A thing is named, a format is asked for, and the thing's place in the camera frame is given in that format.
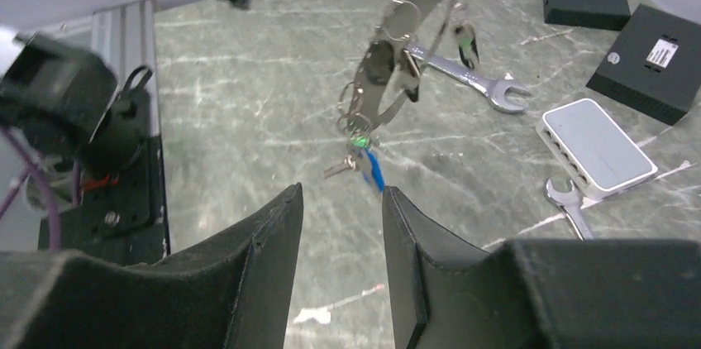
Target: marble table surface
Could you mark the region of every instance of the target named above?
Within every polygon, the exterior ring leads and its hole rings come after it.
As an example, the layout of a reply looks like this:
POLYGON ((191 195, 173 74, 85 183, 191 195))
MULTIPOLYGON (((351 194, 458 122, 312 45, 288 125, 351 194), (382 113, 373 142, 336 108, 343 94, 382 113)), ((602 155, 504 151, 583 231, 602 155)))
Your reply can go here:
MULTIPOLYGON (((593 98, 660 169, 651 182, 587 202, 594 235, 701 239, 698 108, 669 128, 586 89, 615 32, 545 25, 541 0, 465 1, 484 73, 511 74, 536 97, 525 114, 504 115, 427 71, 420 102, 378 131, 387 183, 486 250, 516 236, 574 238, 542 194, 546 177, 565 172, 534 127, 547 110, 593 98)), ((338 93, 388 2, 254 0, 242 12, 210 0, 157 15, 174 251, 303 184, 286 348, 393 347, 380 203, 357 174, 322 180, 344 155, 338 93)), ((439 54, 457 58, 450 41, 439 54)))

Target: label sticker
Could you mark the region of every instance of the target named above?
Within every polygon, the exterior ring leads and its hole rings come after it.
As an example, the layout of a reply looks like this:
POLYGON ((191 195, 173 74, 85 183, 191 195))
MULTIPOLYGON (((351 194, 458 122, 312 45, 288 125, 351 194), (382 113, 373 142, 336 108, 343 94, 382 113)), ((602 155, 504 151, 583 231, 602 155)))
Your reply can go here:
POLYGON ((647 56, 647 62, 666 68, 672 61, 672 57, 675 56, 678 48, 678 45, 670 41, 659 39, 647 56))

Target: key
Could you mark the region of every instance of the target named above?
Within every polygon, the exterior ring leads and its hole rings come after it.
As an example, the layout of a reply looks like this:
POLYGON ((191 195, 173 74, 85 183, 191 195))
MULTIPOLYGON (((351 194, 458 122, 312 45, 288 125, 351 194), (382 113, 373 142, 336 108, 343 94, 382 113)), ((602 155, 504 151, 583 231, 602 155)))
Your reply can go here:
POLYGON ((324 171, 323 178, 331 178, 334 175, 353 170, 355 170, 355 162, 352 160, 351 155, 348 155, 341 163, 339 163, 338 165, 334 165, 330 169, 324 171))

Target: screw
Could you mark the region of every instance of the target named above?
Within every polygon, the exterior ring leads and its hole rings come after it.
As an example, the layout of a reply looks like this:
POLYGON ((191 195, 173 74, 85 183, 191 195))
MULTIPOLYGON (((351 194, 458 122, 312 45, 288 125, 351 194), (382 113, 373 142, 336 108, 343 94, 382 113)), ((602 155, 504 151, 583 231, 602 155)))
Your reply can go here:
POLYGON ((119 223, 119 214, 110 211, 105 215, 105 223, 111 227, 114 227, 119 223))

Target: silver wrench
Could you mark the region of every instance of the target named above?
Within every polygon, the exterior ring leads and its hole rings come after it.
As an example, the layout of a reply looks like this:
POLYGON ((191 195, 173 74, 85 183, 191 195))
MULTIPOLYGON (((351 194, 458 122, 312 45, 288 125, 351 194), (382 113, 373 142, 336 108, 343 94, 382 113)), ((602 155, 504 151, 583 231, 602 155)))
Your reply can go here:
POLYGON ((570 186, 569 192, 561 192, 555 189, 552 179, 549 178, 545 185, 546 198, 550 203, 553 203, 565 212, 580 240, 591 240, 594 238, 594 235, 589 230, 589 225, 587 225, 582 214, 584 197, 572 179, 569 180, 568 185, 570 186))
MULTIPOLYGON (((407 49, 417 60, 423 60, 427 54, 426 49, 419 45, 409 45, 407 49)), ((532 95, 525 86, 515 80, 486 79, 473 70, 439 55, 431 57, 428 66, 481 93, 492 108, 502 113, 515 115, 526 110, 525 106, 509 101, 506 98, 507 93, 512 92, 525 97, 532 95)))

